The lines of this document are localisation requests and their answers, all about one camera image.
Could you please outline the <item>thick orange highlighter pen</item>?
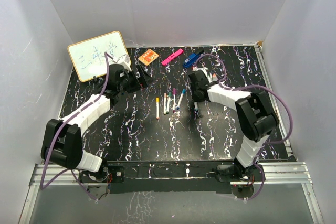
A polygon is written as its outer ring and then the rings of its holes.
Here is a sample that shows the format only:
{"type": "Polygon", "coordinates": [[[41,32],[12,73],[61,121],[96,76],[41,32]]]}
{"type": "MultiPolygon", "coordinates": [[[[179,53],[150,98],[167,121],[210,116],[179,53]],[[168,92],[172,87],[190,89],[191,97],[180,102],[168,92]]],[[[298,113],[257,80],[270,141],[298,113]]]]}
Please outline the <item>thick orange highlighter pen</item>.
{"type": "Polygon", "coordinates": [[[215,73],[212,75],[212,79],[213,81],[217,81],[217,75],[215,73]]]}

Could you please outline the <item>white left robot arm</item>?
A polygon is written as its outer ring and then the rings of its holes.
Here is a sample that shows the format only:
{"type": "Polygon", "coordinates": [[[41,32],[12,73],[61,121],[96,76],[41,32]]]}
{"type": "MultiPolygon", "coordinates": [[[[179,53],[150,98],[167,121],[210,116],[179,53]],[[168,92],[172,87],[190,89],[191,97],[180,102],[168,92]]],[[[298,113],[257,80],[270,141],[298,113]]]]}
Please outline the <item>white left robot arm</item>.
{"type": "Polygon", "coordinates": [[[123,65],[110,65],[100,93],[91,95],[70,115],[60,120],[49,120],[41,158],[70,170],[89,171],[96,181],[104,181],[108,177],[108,168],[102,165],[101,157],[83,149],[82,136],[89,126],[118,103],[120,94],[137,92],[153,82],[153,78],[140,65],[136,65],[136,69],[139,75],[133,70],[127,71],[123,65]]]}

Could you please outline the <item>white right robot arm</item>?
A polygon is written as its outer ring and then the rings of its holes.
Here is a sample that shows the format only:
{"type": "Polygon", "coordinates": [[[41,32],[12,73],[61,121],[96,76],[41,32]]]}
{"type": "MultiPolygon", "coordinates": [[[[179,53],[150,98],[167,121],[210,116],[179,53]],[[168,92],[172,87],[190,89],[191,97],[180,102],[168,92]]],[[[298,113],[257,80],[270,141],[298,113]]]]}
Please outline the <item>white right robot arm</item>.
{"type": "Polygon", "coordinates": [[[194,102],[218,103],[237,112],[243,142],[225,173],[247,180],[255,169],[257,153],[279,124],[272,104],[263,93],[225,89],[219,81],[210,81],[204,68],[194,67],[188,77],[194,102]]]}

